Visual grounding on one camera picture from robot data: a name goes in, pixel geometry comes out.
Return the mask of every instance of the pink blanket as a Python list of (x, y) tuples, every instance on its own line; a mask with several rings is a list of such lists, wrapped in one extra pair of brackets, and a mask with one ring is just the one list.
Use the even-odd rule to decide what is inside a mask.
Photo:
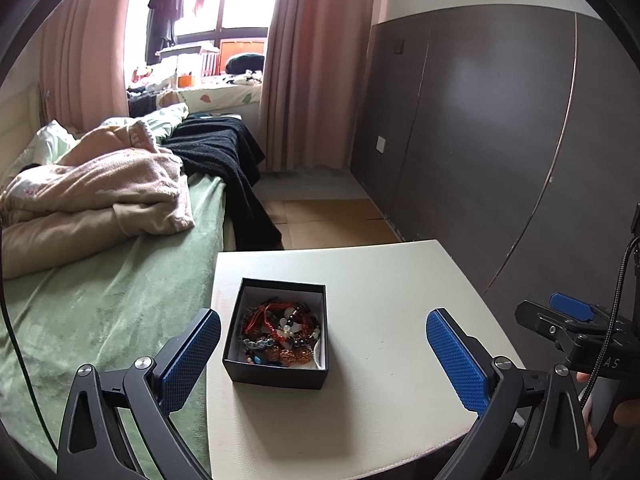
[(86, 134), (58, 164), (18, 174), (0, 196), (6, 278), (85, 258), (139, 234), (193, 227), (180, 158), (144, 121)]

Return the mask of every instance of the human hand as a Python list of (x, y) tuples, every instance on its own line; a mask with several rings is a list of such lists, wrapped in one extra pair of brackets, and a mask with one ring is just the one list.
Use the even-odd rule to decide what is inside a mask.
[[(578, 372), (576, 379), (579, 383), (585, 383), (589, 380), (589, 375)], [(617, 406), (616, 411), (613, 412), (613, 421), (624, 428), (640, 426), (640, 399), (621, 402)], [(596, 454), (598, 446), (593, 437), (593, 430), (589, 423), (586, 425), (586, 430), (589, 458), (592, 458)]]

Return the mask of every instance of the green bed sheet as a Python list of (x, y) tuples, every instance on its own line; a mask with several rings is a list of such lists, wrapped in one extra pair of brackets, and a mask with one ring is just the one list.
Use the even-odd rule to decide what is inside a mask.
[[(223, 189), (217, 177), (190, 178), (196, 225), (187, 232), (132, 238), (91, 258), (5, 283), (18, 344), (55, 440), (79, 365), (127, 368), (139, 356), (155, 355), (198, 309), (209, 308), (223, 245)], [(40, 429), (4, 325), (0, 352), (2, 421), (26, 449), (55, 469), (55, 455)], [(160, 478), (129, 411), (121, 412), (144, 473)], [(204, 373), (171, 418), (210, 471)]]

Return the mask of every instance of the white headboard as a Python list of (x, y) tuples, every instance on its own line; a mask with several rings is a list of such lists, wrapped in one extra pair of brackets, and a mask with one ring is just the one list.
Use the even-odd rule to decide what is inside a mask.
[(39, 128), (37, 85), (0, 103), (0, 174), (22, 153)]

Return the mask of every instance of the white pillow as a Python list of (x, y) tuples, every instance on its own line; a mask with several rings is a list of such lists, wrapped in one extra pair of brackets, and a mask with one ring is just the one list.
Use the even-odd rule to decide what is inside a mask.
[(171, 137), (171, 134), (185, 120), (187, 115), (189, 115), (189, 107), (185, 103), (178, 103), (167, 108), (160, 108), (144, 117), (135, 119), (131, 117), (111, 117), (103, 121), (100, 126), (125, 126), (142, 119), (148, 124), (156, 144), (162, 144), (162, 142)]
[(57, 121), (51, 121), (36, 132), (24, 151), (2, 174), (0, 191), (28, 164), (53, 164), (77, 143)]

